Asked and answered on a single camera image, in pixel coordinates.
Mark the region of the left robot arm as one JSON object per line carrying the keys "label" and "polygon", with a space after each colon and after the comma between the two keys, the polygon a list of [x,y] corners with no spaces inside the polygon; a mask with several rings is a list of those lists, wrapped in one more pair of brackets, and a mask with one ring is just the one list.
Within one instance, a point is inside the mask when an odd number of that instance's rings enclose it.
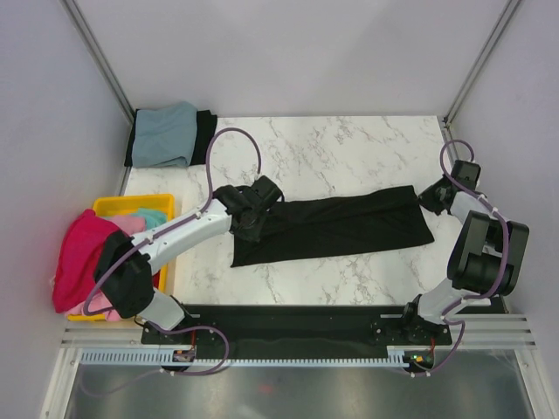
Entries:
{"label": "left robot arm", "polygon": [[218,188],[201,207],[133,236],[107,237],[94,271],[92,294],[102,292],[121,318],[135,316],[154,324],[173,343],[185,342],[191,322],[181,304],[153,285],[152,277],[198,244],[225,233],[259,240],[272,206],[284,198],[265,176],[251,186]]}

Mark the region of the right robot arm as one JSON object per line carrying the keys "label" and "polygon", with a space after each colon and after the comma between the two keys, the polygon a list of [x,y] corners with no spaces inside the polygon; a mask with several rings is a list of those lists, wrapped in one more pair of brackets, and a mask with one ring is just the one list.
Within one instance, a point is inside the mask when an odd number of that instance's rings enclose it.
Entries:
{"label": "right robot arm", "polygon": [[405,308],[402,337],[413,344],[455,321],[467,306],[507,296],[516,287],[528,244],[529,227],[506,219],[487,198],[462,186],[440,203],[462,229],[449,258],[446,277]]}

